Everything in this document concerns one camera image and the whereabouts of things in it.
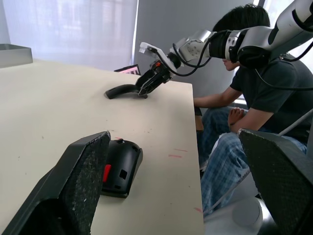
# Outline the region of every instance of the gray wall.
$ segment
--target gray wall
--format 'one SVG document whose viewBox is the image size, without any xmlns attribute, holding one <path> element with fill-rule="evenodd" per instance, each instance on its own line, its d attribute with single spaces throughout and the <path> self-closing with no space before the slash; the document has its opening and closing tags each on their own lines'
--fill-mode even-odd
<svg viewBox="0 0 313 235">
<path fill-rule="evenodd" d="M 199 29 L 212 30 L 214 24 L 230 9 L 253 0 L 139 0 L 135 63 L 141 72 L 149 69 L 152 57 L 138 52 L 141 42 L 150 43 L 167 53 L 172 43 L 193 35 Z M 191 68 L 179 69 L 179 72 Z M 194 97 L 224 91 L 231 83 L 233 72 L 225 70 L 220 59 L 189 77 L 174 80 L 193 84 Z"/>
<path fill-rule="evenodd" d="M 10 43 L 2 0 L 0 0 L 0 44 L 1 43 Z"/>
</svg>

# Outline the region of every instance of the black hair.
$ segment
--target black hair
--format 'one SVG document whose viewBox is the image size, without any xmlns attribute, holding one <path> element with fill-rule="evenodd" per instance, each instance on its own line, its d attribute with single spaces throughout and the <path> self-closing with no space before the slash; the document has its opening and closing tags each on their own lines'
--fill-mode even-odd
<svg viewBox="0 0 313 235">
<path fill-rule="evenodd" d="M 268 13 L 260 6 L 247 4 L 224 15 L 213 27 L 213 31 L 241 30 L 255 26 L 270 27 Z"/>
</svg>

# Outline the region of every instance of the white table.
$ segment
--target white table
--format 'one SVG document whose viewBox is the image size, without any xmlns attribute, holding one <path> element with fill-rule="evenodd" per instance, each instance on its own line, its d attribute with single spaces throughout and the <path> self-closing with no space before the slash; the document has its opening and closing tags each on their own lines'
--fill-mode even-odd
<svg viewBox="0 0 313 235">
<path fill-rule="evenodd" d="M 192 87 L 103 96 L 136 79 L 43 61 L 0 69 L 0 233 L 69 144 L 104 130 L 138 144 L 144 158 L 127 199 L 100 196 L 91 234 L 204 233 Z"/>
</svg>

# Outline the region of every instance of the window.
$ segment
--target window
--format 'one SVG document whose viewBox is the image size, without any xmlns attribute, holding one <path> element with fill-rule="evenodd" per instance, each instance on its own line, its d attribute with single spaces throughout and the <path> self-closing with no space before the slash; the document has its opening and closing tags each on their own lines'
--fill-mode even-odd
<svg viewBox="0 0 313 235">
<path fill-rule="evenodd" d="M 36 59 L 105 70 L 128 66 L 137 0 L 3 0 L 10 41 Z"/>
</svg>

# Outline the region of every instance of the black cable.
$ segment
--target black cable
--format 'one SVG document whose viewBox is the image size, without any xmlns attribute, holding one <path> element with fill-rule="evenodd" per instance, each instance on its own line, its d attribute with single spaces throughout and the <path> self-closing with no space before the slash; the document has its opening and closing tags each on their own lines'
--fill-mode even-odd
<svg viewBox="0 0 313 235">
<path fill-rule="evenodd" d="M 261 79 L 261 81 L 268 87 L 275 88 L 278 90 L 285 90 L 285 91 L 313 91 L 313 87 L 278 87 L 278 86 L 273 86 L 269 83 L 267 83 L 262 76 L 259 74 L 259 72 L 255 69 L 256 74 L 258 77 Z"/>
<path fill-rule="evenodd" d="M 161 57 L 161 55 L 158 53 L 157 50 L 153 49 L 153 48 L 150 48 L 150 51 L 154 52 L 155 54 L 158 55 L 160 61 L 163 63 L 163 65 L 173 74 L 177 75 L 177 76 L 180 76 L 180 77 L 188 77 L 192 74 L 195 73 L 195 71 L 197 71 L 197 69 L 199 68 L 200 64 L 201 64 L 201 61 L 202 61 L 202 58 L 203 58 L 203 55 L 204 55 L 204 52 L 207 48 L 207 46 L 209 45 L 210 41 L 215 38 L 217 35 L 220 35 L 221 33 L 224 33 L 226 30 L 224 31 L 220 31 L 220 32 L 217 32 L 216 34 L 214 34 L 212 37 L 208 38 L 208 40 L 206 41 L 203 49 L 202 49 L 202 52 L 201 52 L 201 55 L 200 55 L 200 58 L 199 58 L 199 61 L 198 61 L 198 64 L 196 65 L 196 67 L 189 73 L 187 74 L 181 74 L 181 73 L 178 73 L 178 72 L 175 72 L 174 70 L 172 70 L 166 63 L 165 61 L 163 60 L 163 58 Z"/>
<path fill-rule="evenodd" d="M 206 61 L 203 65 L 199 65 L 199 66 L 197 66 L 197 65 L 192 65 L 192 64 L 187 63 L 187 62 L 180 56 L 179 52 L 178 52 L 177 49 L 176 49 L 175 43 L 173 43 L 173 49 L 174 49 L 174 52 L 175 52 L 176 56 L 179 58 L 179 60 L 180 60 L 184 65 L 187 65 L 187 66 L 192 67 L 192 68 L 202 68 L 202 67 L 206 66 L 207 63 L 209 63 L 209 61 L 211 60 L 211 57 L 210 57 L 210 58 L 207 59 L 207 61 Z"/>
<path fill-rule="evenodd" d="M 297 60 L 300 60 L 303 56 L 305 56 L 311 50 L 312 47 L 313 47 L 313 42 L 311 42 L 311 44 L 308 46 L 308 48 L 306 48 L 306 50 L 301 55 L 299 55 L 297 58 L 287 59 L 287 58 L 283 57 L 283 60 L 285 60 L 287 62 L 295 62 Z"/>
</svg>

